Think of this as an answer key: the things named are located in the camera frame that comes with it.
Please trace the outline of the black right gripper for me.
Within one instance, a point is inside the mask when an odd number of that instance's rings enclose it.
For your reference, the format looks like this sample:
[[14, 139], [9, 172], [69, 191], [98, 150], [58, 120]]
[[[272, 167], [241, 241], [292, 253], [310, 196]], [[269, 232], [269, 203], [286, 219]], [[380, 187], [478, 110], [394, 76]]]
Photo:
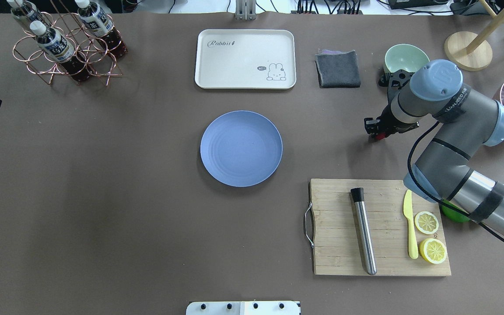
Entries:
[[374, 134], [405, 133], [418, 124], [419, 119], [407, 113], [398, 102], [391, 102], [376, 119], [364, 118], [364, 129], [372, 138]]

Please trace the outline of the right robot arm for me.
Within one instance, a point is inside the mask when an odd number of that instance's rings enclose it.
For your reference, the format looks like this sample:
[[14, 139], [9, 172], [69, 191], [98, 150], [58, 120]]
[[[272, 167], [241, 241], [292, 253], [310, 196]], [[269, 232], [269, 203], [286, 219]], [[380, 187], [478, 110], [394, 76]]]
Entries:
[[404, 185], [428, 201], [449, 201], [504, 241], [504, 184], [468, 166], [480, 147], [504, 140], [504, 106], [464, 84], [456, 64], [437, 59], [415, 72], [380, 116], [365, 118], [364, 127], [380, 140], [417, 128], [426, 115], [441, 127], [417, 161], [408, 162]]

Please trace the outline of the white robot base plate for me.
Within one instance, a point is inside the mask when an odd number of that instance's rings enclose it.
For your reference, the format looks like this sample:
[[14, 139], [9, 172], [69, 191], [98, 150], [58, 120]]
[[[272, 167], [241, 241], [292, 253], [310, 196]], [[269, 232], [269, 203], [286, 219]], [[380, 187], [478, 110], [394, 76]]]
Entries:
[[186, 315], [300, 315], [299, 301], [195, 301]]

